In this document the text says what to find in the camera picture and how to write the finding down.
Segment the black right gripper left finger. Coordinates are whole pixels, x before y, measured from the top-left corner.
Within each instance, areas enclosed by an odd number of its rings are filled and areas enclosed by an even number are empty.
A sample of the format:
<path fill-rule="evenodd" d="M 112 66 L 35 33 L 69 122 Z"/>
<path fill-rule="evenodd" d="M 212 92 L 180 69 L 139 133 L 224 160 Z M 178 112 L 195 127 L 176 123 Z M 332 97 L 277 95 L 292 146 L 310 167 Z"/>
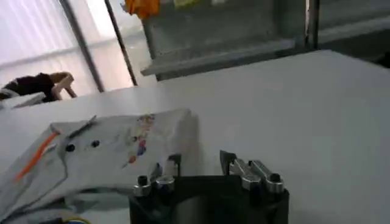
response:
<path fill-rule="evenodd" d="M 151 167 L 149 175 L 140 175 L 137 184 L 133 187 L 135 197 L 147 197 L 153 189 L 158 191 L 172 192 L 175 185 L 175 177 L 181 173 L 181 154 L 169 155 L 168 159 L 161 165 L 155 163 Z"/>

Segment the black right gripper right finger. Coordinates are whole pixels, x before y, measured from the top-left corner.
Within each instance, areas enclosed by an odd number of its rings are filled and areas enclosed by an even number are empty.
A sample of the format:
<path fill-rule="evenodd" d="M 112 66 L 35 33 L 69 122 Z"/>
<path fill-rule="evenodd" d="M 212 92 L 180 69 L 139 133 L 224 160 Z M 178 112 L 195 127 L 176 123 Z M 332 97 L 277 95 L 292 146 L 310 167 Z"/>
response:
<path fill-rule="evenodd" d="M 281 194 L 285 184 L 280 174 L 269 170 L 260 160 L 245 162 L 235 153 L 221 150 L 219 152 L 222 173 L 241 177 L 243 188 L 251 190 L 255 187 L 264 187 L 270 194 Z"/>

